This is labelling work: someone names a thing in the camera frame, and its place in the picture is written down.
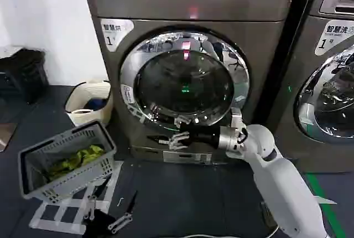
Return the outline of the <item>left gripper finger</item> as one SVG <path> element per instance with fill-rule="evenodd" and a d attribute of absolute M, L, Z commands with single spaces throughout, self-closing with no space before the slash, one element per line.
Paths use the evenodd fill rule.
<path fill-rule="evenodd" d="M 138 192 L 135 192 L 133 197 L 131 198 L 125 214 L 123 216 L 121 216 L 120 218 L 118 218 L 113 223 L 108 225 L 108 227 L 107 227 L 108 231 L 119 232 L 122 228 L 124 228 L 126 225 L 128 225 L 133 220 L 132 212 L 133 212 L 133 208 L 136 203 L 137 193 Z"/>
<path fill-rule="evenodd" d="M 107 186 L 110 178 L 107 177 L 106 180 L 99 186 L 97 186 L 93 193 L 87 197 L 87 207 L 84 214 L 84 219 L 94 219 L 95 218 L 95 207 L 97 198 L 103 193 L 103 190 Z"/>

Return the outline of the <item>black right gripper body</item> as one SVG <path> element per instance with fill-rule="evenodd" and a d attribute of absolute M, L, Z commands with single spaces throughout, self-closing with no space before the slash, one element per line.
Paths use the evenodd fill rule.
<path fill-rule="evenodd" d="M 219 127 L 193 127 L 189 129 L 190 140 L 192 142 L 204 143 L 214 149 L 218 149 L 220 140 Z"/>

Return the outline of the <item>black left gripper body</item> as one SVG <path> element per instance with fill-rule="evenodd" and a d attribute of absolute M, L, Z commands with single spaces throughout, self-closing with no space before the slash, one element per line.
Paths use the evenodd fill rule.
<path fill-rule="evenodd" d="M 84 224 L 86 230 L 108 230 L 108 226 L 116 221 L 116 219 L 99 209 L 95 209 L 93 212 L 93 220 L 90 219 L 91 213 L 84 217 Z"/>

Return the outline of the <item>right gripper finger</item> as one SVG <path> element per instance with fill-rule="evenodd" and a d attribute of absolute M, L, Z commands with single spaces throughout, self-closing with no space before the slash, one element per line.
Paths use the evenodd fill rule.
<path fill-rule="evenodd" d="M 174 118 L 174 125 L 178 132 L 189 132 L 192 128 L 191 119 L 184 116 Z"/>
<path fill-rule="evenodd" d="M 167 136 L 147 136 L 149 140 L 156 142 L 157 144 L 168 146 L 170 151 L 178 151 L 181 149 L 188 148 L 188 146 L 192 143 L 190 140 L 189 132 L 182 132 L 174 134 L 171 137 Z"/>

